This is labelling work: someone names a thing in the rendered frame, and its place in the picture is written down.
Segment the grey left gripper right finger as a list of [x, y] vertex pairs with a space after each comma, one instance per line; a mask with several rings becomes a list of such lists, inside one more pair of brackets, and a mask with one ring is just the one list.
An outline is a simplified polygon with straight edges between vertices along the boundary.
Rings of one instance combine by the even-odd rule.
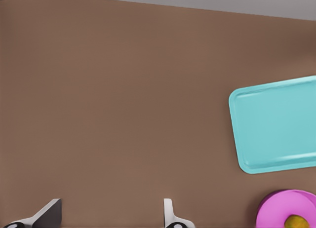
[[172, 199], [163, 199], [164, 228], [196, 228], [193, 222], [179, 218], [174, 214]]

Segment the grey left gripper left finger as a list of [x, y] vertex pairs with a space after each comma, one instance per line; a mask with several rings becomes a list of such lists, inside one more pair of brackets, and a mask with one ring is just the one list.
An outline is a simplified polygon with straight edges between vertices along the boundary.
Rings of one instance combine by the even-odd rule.
[[13, 221], [3, 228], [60, 228], [62, 199], [55, 198], [31, 217]]

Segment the pink round plate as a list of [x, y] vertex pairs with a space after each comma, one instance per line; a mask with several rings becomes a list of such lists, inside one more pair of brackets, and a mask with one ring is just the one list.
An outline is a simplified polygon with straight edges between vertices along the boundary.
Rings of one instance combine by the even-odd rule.
[[267, 195], [259, 205], [256, 228], [284, 228], [290, 215], [304, 217], [316, 228], [316, 195], [304, 190], [278, 190]]

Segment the turquoise rectangular tray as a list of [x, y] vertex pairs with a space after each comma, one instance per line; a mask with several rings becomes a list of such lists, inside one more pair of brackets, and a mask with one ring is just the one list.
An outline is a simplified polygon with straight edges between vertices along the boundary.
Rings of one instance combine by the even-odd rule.
[[245, 173], [316, 167], [316, 76], [239, 88], [228, 103]]

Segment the orange fruit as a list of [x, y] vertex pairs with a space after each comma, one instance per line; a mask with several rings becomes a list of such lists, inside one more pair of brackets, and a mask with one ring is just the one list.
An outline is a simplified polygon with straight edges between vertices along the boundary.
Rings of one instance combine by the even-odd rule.
[[302, 216], [290, 215], [284, 222], [284, 228], [310, 228], [310, 224]]

